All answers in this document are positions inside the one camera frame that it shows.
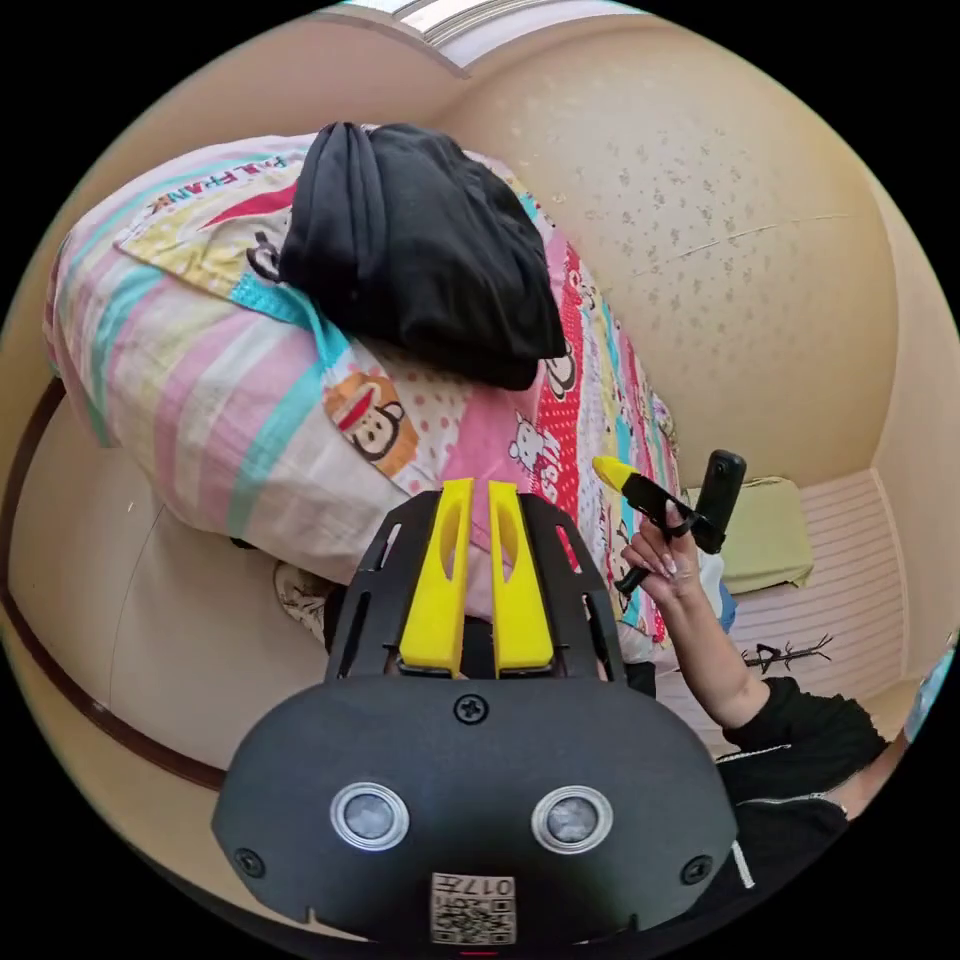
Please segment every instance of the dark wooden trim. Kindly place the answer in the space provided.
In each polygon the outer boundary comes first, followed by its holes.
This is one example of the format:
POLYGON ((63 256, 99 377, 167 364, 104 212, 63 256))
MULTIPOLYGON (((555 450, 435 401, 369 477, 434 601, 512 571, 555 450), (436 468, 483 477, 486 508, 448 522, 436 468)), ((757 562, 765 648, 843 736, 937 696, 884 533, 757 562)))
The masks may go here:
POLYGON ((226 775, 223 770, 165 747, 162 743, 158 743, 115 717, 103 704, 97 703, 83 690, 41 643, 10 592, 10 547, 20 494, 40 440, 64 395, 62 382, 52 380, 27 423, 10 467, 10 476, 7 478, 3 501, 0 504, 0 604, 6 610, 14 630, 34 663, 70 704, 91 723, 138 757, 166 770, 167 773, 172 773, 209 790, 219 790, 226 775))

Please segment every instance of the colorful bedsheet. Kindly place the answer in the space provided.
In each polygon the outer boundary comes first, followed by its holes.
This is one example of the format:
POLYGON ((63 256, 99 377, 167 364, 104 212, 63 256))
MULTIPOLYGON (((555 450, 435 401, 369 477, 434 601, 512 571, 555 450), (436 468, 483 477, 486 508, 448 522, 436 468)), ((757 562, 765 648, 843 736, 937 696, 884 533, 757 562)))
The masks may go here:
MULTIPOLYGON (((562 232, 504 166, 536 224, 566 356, 510 393, 345 336, 277 282, 312 135, 221 145, 141 177, 61 248, 44 330, 74 407, 126 449, 185 522, 346 581, 383 514, 443 481, 503 480, 576 520, 608 581, 640 517, 594 456, 679 493, 669 413, 562 232)), ((489 551, 486 485, 473 549, 489 551)), ((473 591, 484 613, 488 585, 473 591)), ((612 591, 628 659, 663 645, 637 591, 612 591)))

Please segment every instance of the hand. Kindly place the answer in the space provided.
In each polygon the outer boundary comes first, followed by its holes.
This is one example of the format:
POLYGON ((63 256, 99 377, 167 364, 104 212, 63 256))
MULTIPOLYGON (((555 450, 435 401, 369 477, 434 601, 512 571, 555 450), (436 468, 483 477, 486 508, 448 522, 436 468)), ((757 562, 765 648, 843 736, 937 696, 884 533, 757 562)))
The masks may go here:
MULTIPOLYGON (((668 503, 667 524, 678 527, 682 522, 676 505, 668 503)), ((668 544, 663 531, 645 518, 640 532, 623 548, 621 555, 631 566, 649 571, 640 586, 661 613, 687 609, 706 600, 700 585, 697 545, 689 531, 668 544)))

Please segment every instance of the red stripe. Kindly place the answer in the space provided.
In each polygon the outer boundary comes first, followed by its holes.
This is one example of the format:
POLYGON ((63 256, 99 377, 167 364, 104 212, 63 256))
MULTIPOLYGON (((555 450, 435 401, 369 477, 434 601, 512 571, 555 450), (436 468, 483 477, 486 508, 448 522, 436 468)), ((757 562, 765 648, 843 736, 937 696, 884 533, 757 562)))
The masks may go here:
POLYGON ((217 214, 212 220, 205 223, 200 229, 212 227, 225 220, 236 220, 238 217, 256 217, 266 213, 276 213, 293 203, 293 195, 297 192, 297 183, 294 181, 289 187, 275 190, 273 193, 259 193, 255 197, 248 197, 232 207, 227 207, 223 213, 217 214))

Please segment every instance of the printed number label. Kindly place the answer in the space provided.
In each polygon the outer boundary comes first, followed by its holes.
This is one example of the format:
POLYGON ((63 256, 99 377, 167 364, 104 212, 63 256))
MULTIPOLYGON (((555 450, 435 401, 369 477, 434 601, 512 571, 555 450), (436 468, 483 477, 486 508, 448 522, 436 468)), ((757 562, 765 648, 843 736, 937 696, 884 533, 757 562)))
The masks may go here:
POLYGON ((431 939, 457 946, 516 943, 516 904, 512 877, 435 873, 430 891, 431 939))

